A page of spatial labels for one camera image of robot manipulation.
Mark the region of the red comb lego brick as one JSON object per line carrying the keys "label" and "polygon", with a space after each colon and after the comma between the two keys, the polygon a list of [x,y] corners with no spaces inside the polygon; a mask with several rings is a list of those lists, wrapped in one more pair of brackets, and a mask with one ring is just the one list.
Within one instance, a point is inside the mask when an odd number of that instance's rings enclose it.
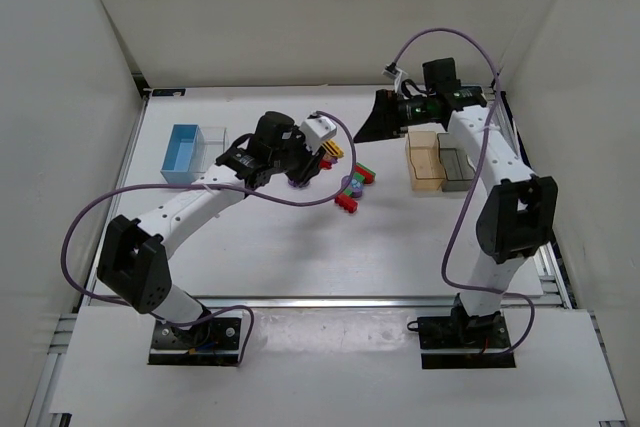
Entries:
{"label": "red comb lego brick", "polygon": [[354,214],[358,209],[358,202],[347,193],[340,193],[335,197],[334,203],[349,214]]}

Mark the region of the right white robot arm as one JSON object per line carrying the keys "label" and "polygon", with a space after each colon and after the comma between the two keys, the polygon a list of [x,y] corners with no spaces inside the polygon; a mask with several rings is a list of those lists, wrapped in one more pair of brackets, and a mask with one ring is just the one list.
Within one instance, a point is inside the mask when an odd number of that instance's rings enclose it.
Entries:
{"label": "right white robot arm", "polygon": [[518,158],[493,123],[481,88],[461,83],[453,59],[424,63],[423,76],[425,89],[415,95],[378,90],[355,140],[396,139],[411,126],[438,123],[471,159],[473,181],[487,193],[475,227],[480,254],[469,283],[457,287],[446,324],[427,325],[437,338],[451,338],[456,348],[474,347],[491,341],[515,273],[550,241],[558,187]]}

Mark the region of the purple flower lego piece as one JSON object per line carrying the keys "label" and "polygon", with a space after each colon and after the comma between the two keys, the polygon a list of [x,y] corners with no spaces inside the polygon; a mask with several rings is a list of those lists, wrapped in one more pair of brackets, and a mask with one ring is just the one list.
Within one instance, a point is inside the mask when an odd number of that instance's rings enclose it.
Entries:
{"label": "purple flower lego piece", "polygon": [[344,195],[354,199],[360,198],[363,195],[365,186],[364,177],[359,173],[354,174],[352,177],[345,176],[341,179],[341,185]]}

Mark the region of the yellow lego brick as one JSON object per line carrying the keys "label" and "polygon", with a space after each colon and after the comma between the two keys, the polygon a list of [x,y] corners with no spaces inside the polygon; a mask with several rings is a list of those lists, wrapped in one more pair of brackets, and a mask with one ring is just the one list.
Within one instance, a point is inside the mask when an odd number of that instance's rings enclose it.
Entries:
{"label": "yellow lego brick", "polygon": [[333,140],[327,140],[324,142],[323,148],[325,149],[326,154],[333,158],[341,159],[344,157],[344,151]]}

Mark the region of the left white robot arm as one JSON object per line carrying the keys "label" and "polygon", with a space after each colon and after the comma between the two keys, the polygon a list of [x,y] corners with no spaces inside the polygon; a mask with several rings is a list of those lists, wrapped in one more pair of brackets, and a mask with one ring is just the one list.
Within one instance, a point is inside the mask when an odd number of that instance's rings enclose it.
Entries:
{"label": "left white robot arm", "polygon": [[184,344],[205,343],[209,329],[201,320],[210,312],[174,284],[170,258],[213,217],[272,176],[303,184],[317,175],[323,144],[335,133],[335,124],[319,114],[296,124],[285,114],[266,112],[254,132],[231,143],[187,190],[136,218],[115,217],[107,227],[98,279],[138,313],[169,322]]}

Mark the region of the small red lego brick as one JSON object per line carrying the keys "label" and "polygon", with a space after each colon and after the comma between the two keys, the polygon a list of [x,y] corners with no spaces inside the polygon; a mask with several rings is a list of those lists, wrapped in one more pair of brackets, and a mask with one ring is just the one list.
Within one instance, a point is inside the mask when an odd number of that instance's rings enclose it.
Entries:
{"label": "small red lego brick", "polygon": [[337,163],[337,159],[334,157],[325,157],[320,162],[320,168],[322,170],[331,170],[332,167]]}

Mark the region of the purple round lego piece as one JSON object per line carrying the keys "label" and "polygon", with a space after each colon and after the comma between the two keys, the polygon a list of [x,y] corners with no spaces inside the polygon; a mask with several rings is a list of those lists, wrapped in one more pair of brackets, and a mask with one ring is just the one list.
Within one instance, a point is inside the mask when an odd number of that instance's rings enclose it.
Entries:
{"label": "purple round lego piece", "polygon": [[310,185],[311,178],[309,176],[287,176],[288,185],[294,189],[305,189]]}

